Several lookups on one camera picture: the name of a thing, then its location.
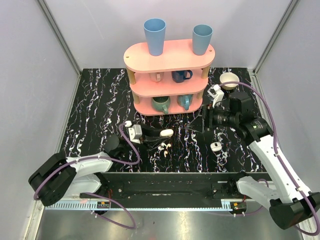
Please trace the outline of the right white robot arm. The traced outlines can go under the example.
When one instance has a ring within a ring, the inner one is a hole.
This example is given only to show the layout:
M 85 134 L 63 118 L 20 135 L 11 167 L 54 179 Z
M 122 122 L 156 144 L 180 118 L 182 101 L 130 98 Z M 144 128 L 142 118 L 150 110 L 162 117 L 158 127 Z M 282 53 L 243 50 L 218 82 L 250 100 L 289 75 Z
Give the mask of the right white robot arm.
M 286 230 L 316 214 L 320 209 L 320 194 L 312 192 L 298 177 L 279 148 L 276 136 L 267 121 L 254 116 L 253 100 L 246 92 L 229 95 L 229 108 L 219 109 L 224 92 L 212 93 L 213 102 L 202 107 L 188 128 L 197 132 L 231 127 L 261 161 L 276 189 L 258 183 L 246 173 L 238 173 L 227 185 L 228 195 L 248 196 L 268 209 L 275 224 Z

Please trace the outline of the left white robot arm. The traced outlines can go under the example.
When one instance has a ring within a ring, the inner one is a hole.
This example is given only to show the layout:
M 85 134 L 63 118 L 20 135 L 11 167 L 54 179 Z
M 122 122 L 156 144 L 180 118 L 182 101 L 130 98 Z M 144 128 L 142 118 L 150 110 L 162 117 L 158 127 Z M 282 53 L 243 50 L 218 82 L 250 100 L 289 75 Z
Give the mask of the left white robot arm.
M 79 196 L 87 192 L 97 198 L 108 193 L 108 186 L 99 174 L 108 172 L 113 163 L 134 166 L 141 162 L 139 147 L 153 150 L 167 147 L 166 140 L 173 136 L 170 128 L 159 129 L 125 121 L 118 127 L 120 135 L 106 139 L 102 151 L 82 157 L 53 154 L 28 179 L 34 190 L 33 199 L 51 206 L 64 197 Z

